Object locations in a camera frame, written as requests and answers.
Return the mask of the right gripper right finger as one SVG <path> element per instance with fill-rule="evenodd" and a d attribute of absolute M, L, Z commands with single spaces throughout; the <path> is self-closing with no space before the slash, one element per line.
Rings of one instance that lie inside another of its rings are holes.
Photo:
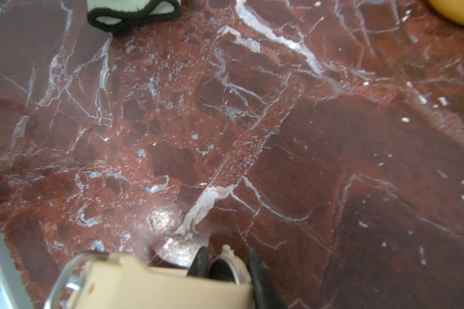
<path fill-rule="evenodd" d="M 259 251 L 253 247 L 247 250 L 247 269 L 253 284 L 253 296 L 257 309 L 287 309 L 278 288 L 268 272 Z"/>

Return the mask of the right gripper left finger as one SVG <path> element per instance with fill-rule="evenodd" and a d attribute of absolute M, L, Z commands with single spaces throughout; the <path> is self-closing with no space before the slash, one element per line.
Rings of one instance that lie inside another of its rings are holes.
<path fill-rule="evenodd" d="M 187 277 L 208 278 L 210 270 L 209 248 L 201 247 L 192 261 L 191 267 L 186 274 Z"/>

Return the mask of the cream strap watch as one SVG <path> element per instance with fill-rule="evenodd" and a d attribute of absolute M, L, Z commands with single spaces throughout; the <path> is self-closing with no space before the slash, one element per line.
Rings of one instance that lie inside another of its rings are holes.
<path fill-rule="evenodd" d="M 128 255 L 85 251 L 64 266 L 45 308 L 255 308 L 245 262 L 229 245 L 210 260 L 208 278 L 187 277 L 188 269 L 146 266 Z"/>

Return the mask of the yellow plastic storage box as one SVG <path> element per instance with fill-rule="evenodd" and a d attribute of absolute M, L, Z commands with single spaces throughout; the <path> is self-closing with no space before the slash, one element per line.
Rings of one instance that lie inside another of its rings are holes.
<path fill-rule="evenodd" d="M 445 18 L 464 26 L 464 0 L 428 0 Z"/>

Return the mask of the green work glove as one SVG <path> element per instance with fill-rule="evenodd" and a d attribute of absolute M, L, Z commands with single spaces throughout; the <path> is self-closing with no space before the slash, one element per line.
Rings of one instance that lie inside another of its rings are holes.
<path fill-rule="evenodd" d="M 109 33 L 177 19 L 183 6 L 177 0 L 88 0 L 86 4 L 88 23 Z"/>

